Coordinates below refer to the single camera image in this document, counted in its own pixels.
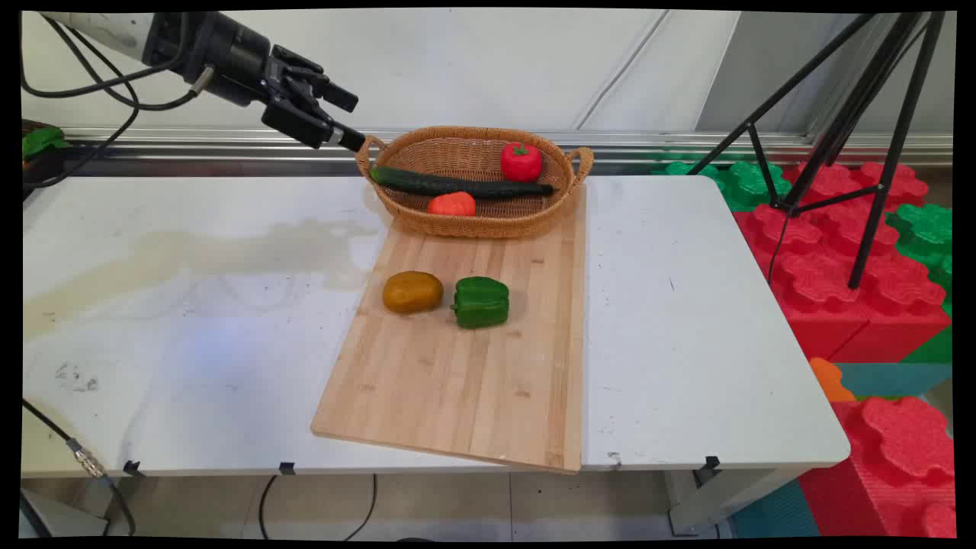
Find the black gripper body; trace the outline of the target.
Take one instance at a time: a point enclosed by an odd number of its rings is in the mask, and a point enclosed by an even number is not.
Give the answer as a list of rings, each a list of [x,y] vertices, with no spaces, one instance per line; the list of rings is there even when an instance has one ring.
[[[168,65],[186,83],[195,83],[206,67],[215,75],[205,91],[247,107],[268,103],[274,91],[295,85],[322,90],[322,67],[220,11],[157,11],[151,18],[142,61]]]

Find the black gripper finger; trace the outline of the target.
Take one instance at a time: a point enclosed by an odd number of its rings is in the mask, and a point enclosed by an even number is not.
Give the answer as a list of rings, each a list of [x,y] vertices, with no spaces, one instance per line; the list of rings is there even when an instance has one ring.
[[[273,96],[265,105],[262,123],[311,149],[339,146],[358,153],[366,140],[362,133],[335,121],[321,108],[306,112],[282,96]]]
[[[287,48],[274,45],[271,48],[273,73],[289,94],[316,103],[320,98],[351,114],[359,98],[352,91],[332,82],[324,68]]]

